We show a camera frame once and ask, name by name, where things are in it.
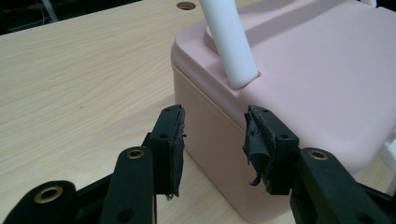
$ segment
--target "pink box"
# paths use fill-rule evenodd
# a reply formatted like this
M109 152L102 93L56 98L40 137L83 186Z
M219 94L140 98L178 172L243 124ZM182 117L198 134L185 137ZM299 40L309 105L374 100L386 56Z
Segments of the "pink box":
M172 48L186 149L239 214L263 223L289 211L242 150L248 105L273 111L300 147L330 151L352 174L396 128L396 13L355 0L265 0L239 10L260 75L229 86L205 21Z

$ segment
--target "box lid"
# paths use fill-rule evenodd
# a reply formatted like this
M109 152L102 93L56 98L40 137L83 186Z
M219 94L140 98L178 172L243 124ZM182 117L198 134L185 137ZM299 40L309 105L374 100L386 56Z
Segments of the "box lid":
M173 65L242 129L248 105L266 107L301 147L361 169L396 127L396 13L354 0L264 0L239 12L259 77L229 86L204 21L177 34Z

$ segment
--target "pink plastic box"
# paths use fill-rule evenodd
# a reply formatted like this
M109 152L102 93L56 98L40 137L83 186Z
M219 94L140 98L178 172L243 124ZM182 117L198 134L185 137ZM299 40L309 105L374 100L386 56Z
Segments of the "pink plastic box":
M396 127L396 13L355 0L264 0L239 13L260 75L232 89L202 21L177 34L175 95L186 149L242 217L263 223L288 211L289 198L248 185L248 105L356 173Z

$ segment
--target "light wood surface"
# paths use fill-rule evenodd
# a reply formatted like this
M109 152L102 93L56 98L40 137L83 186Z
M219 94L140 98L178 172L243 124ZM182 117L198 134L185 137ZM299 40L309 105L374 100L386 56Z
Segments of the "light wood surface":
M192 2L144 0L0 36L0 220L35 186L81 189L140 146L174 103L174 37L204 18ZM180 198L158 201L160 223L246 223L187 153Z

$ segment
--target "white cylinder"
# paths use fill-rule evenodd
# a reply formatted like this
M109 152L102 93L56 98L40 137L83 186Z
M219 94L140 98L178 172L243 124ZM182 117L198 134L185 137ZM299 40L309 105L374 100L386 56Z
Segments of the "white cylinder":
M200 0L224 70L234 89L259 74L234 0Z

